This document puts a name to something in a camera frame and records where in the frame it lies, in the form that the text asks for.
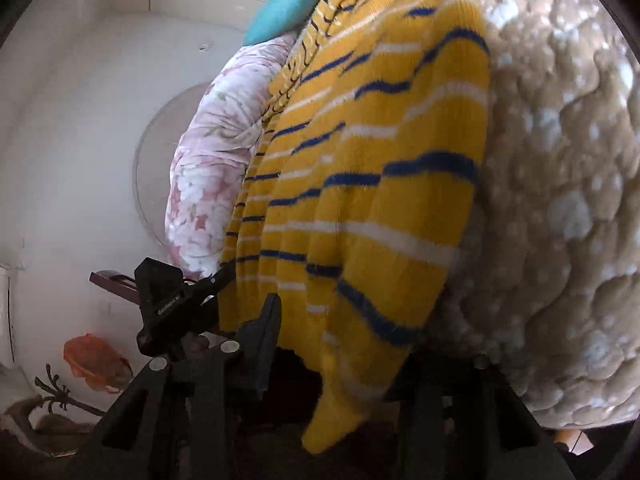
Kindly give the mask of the yellow striped knit sweater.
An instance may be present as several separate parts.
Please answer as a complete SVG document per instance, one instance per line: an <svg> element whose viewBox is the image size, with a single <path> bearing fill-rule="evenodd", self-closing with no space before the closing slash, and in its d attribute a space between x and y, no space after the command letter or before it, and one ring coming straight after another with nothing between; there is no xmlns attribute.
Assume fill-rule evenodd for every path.
<svg viewBox="0 0 640 480"><path fill-rule="evenodd" d="M226 239L220 325L269 295L319 373L304 449L365 422L418 342L468 222L488 122L478 0L320 0L270 87Z"/></svg>

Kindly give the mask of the orange leaf decoration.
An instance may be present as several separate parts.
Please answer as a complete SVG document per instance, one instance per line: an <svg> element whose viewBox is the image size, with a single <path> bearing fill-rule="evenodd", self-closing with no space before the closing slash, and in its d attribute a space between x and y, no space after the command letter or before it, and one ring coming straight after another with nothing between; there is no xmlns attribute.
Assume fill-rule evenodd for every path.
<svg viewBox="0 0 640 480"><path fill-rule="evenodd" d="M119 393L134 378L129 361L105 339L93 334L66 341L63 359L72 375L83 379L93 391Z"/></svg>

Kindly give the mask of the pink floral quilt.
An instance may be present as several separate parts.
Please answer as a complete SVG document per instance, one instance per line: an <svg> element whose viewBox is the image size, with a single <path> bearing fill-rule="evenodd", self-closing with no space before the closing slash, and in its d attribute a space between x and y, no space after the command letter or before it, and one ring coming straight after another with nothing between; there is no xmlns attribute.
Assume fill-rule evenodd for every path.
<svg viewBox="0 0 640 480"><path fill-rule="evenodd" d="M168 257L188 278L217 272L244 174L262 134L269 85L296 32L235 52L206 88L169 169Z"/></svg>

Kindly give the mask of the beige white-dotted bedspread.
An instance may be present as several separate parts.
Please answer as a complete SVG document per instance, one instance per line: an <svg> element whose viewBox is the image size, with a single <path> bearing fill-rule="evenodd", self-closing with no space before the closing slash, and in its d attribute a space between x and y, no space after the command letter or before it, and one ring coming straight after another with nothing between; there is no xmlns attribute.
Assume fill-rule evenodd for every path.
<svg viewBox="0 0 640 480"><path fill-rule="evenodd" d="M639 414L639 62L600 0L480 0L491 118L430 331L541 426Z"/></svg>

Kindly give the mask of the teal pillow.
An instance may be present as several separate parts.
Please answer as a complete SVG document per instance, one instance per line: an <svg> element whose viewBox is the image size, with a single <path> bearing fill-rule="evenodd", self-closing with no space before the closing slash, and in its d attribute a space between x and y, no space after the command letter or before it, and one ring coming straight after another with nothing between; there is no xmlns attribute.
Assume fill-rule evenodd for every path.
<svg viewBox="0 0 640 480"><path fill-rule="evenodd" d="M319 0L267 0L250 23L243 46L262 44L299 28Z"/></svg>

